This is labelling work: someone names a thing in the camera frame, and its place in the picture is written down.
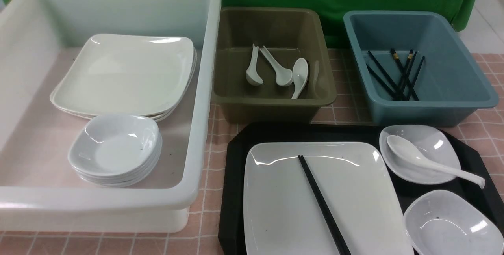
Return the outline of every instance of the white plastic tub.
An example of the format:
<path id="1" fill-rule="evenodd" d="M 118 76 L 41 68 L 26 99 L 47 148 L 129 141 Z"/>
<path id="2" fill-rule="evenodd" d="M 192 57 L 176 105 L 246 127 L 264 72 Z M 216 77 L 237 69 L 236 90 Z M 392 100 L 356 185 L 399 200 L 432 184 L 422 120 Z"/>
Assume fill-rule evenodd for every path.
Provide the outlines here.
<path id="1" fill-rule="evenodd" d="M 0 13 L 0 230 L 175 232 L 198 195 L 221 0 L 12 0 Z M 186 36 L 198 67 L 160 122 L 155 171 L 131 188 L 98 188 L 67 152 L 86 120 L 50 92 L 94 34 Z"/>

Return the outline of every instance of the white ceramic spoon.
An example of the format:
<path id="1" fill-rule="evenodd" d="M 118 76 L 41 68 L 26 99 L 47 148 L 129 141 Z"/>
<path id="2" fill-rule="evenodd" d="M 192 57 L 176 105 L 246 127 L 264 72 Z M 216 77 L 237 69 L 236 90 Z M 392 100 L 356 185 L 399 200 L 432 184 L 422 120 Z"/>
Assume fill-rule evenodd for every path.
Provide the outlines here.
<path id="1" fill-rule="evenodd" d="M 292 68 L 292 75 L 294 80 L 294 94 L 292 99 L 297 99 L 308 81 L 308 63 L 304 58 L 299 58 L 294 63 Z"/>
<path id="2" fill-rule="evenodd" d="M 441 171 L 444 173 L 452 174 L 457 177 L 466 179 L 473 183 L 479 185 L 481 189 L 485 187 L 485 180 L 472 173 L 462 171 L 460 169 L 455 169 L 446 165 L 442 165 L 423 156 L 423 154 L 412 144 L 410 141 L 403 137 L 390 135 L 387 137 L 387 144 L 389 144 L 390 149 L 402 160 L 423 167 L 432 169 L 435 171 Z"/>
<path id="3" fill-rule="evenodd" d="M 261 53 L 273 67 L 273 70 L 275 70 L 275 73 L 277 74 L 277 85 L 290 86 L 292 84 L 292 71 L 282 67 L 282 65 L 275 60 L 266 47 L 261 48 Z"/>
<path id="4" fill-rule="evenodd" d="M 245 77 L 248 83 L 252 86 L 260 86 L 263 84 L 263 79 L 257 73 L 257 56 L 259 54 L 259 47 L 252 44 L 252 58 L 250 58 L 250 64 L 248 69 L 245 71 Z"/>

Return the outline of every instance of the white rectangular plate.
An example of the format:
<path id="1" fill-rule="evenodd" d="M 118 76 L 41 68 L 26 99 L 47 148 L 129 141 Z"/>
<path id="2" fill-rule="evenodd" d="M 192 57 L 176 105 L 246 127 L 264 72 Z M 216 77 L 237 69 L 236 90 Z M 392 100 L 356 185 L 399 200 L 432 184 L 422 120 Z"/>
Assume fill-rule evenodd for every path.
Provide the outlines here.
<path id="1" fill-rule="evenodd" d="M 155 115 L 182 99 L 193 64 L 185 37 L 97 34 L 56 87 L 51 102 L 79 115 Z"/>
<path id="2" fill-rule="evenodd" d="M 338 254 L 297 156 L 304 155 L 353 255 L 412 255 L 382 156 L 360 142 L 263 143 L 247 155 L 248 255 Z"/>

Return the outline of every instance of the stack of white plates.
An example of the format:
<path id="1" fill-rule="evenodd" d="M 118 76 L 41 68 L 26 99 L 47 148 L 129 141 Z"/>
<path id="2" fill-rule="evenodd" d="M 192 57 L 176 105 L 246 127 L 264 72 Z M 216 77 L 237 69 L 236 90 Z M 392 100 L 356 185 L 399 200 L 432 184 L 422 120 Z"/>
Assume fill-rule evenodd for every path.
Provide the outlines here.
<path id="1" fill-rule="evenodd" d="M 159 122 L 182 100 L 196 60 L 189 38 L 97 34 L 86 42 L 50 100 L 86 119 L 122 113 Z"/>
<path id="2" fill-rule="evenodd" d="M 109 114 L 93 118 L 70 148 L 77 175 L 106 187 L 126 187 L 148 176 L 161 156 L 162 137 L 147 117 Z"/>

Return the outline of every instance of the chopstick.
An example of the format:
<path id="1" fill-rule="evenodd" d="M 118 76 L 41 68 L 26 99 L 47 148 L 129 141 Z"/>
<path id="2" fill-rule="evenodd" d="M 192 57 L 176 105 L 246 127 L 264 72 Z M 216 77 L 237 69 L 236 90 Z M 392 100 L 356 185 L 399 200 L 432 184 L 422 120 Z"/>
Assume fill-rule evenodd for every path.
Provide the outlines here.
<path id="1" fill-rule="evenodd" d="M 420 69 L 422 68 L 422 65 L 423 65 L 423 61 L 425 61 L 425 56 L 422 57 L 422 59 L 420 60 L 420 64 L 418 65 L 418 68 L 416 69 L 416 72 L 415 72 L 415 77 L 413 78 L 413 82 L 411 83 L 411 85 L 413 86 L 413 88 L 415 87 L 415 83 L 416 83 L 416 79 L 418 79 L 418 74 L 420 73 Z M 410 90 L 408 92 L 408 96 L 406 97 L 406 100 L 408 101 L 411 97 L 411 92 L 412 90 Z"/>
<path id="2" fill-rule="evenodd" d="M 396 91 L 396 97 L 401 97 L 403 99 L 406 98 L 405 95 L 402 92 L 399 92 L 399 86 L 394 82 L 394 80 L 385 71 L 385 69 L 382 67 L 382 65 L 376 59 L 376 57 L 374 57 L 373 53 L 371 53 L 371 51 L 368 51 L 367 54 L 374 61 L 374 63 L 376 64 L 376 66 L 378 67 L 378 69 L 380 70 L 380 72 L 383 74 L 383 76 L 385 77 L 385 79 L 387 80 L 387 82 L 389 82 L 389 84 L 392 86 L 392 88 L 394 88 L 394 90 Z"/>
<path id="3" fill-rule="evenodd" d="M 376 81 L 380 84 L 380 86 L 382 86 L 383 89 L 390 95 L 390 97 L 394 99 L 396 97 L 394 91 L 391 90 L 389 86 L 384 81 L 382 81 L 382 79 L 380 79 L 380 77 L 373 71 L 373 69 L 371 69 L 371 67 L 368 64 L 366 64 L 366 66 L 371 76 L 373 76 L 376 79 Z"/>
<path id="4" fill-rule="evenodd" d="M 393 48 L 390 49 L 390 54 L 392 54 L 392 57 L 394 58 L 394 61 L 396 61 L 396 65 L 399 68 L 399 71 L 401 72 L 401 80 L 399 81 L 400 92 L 403 93 L 406 86 L 408 86 L 409 91 L 412 92 L 413 99 L 418 101 L 418 96 L 416 95 L 416 92 L 413 89 L 411 82 L 409 81 L 409 74 L 406 75 L 406 73 L 408 73 L 408 69 L 413 66 L 413 63 L 415 62 L 416 54 L 418 52 L 415 52 L 415 54 L 413 55 L 413 58 L 411 58 L 412 53 L 413 53 L 413 50 L 410 50 L 410 52 L 408 54 L 408 58 L 406 60 L 406 64 L 403 67 L 403 64 L 401 63 L 401 60 L 399 60 L 399 55 L 397 54 L 396 50 L 394 50 Z"/>
<path id="5" fill-rule="evenodd" d="M 311 174 L 310 168 L 308 167 L 304 156 L 297 156 L 297 158 L 299 159 L 299 162 L 303 167 L 304 174 L 306 175 L 306 179 L 308 179 L 308 182 L 310 183 L 311 190 L 313 191 L 313 194 L 317 199 L 317 203 L 319 204 L 319 208 L 322 211 L 322 215 L 324 215 L 324 219 L 326 220 L 327 227 L 329 228 L 329 231 L 333 236 L 336 248 L 338 248 L 340 255 L 351 255 L 350 250 L 348 250 L 348 246 L 346 245 L 345 239 L 341 235 L 340 229 L 338 228 L 338 225 L 336 224 L 336 221 L 334 220 L 333 215 L 331 214 L 331 211 L 327 206 L 326 200 L 324 200 L 324 196 L 322 195 L 322 192 L 320 191 L 319 186 L 317 185 L 317 182 L 313 177 L 313 174 Z"/>
<path id="6" fill-rule="evenodd" d="M 415 58 L 416 58 L 417 54 L 418 54 L 418 51 L 416 51 L 415 54 L 413 55 L 411 62 L 409 63 L 408 67 L 405 68 L 405 72 L 403 73 L 403 76 L 401 77 L 401 81 L 399 82 L 399 84 L 400 84 L 399 87 L 400 87 L 401 92 L 404 92 L 406 85 L 408 85 L 408 88 L 410 91 L 413 90 L 413 87 L 411 86 L 411 82 L 409 81 L 409 75 L 410 75 L 411 69 L 413 68 L 413 65 L 415 63 Z M 418 101 L 418 96 L 416 95 L 416 93 L 414 91 L 411 93 L 411 95 L 413 96 L 414 100 Z"/>

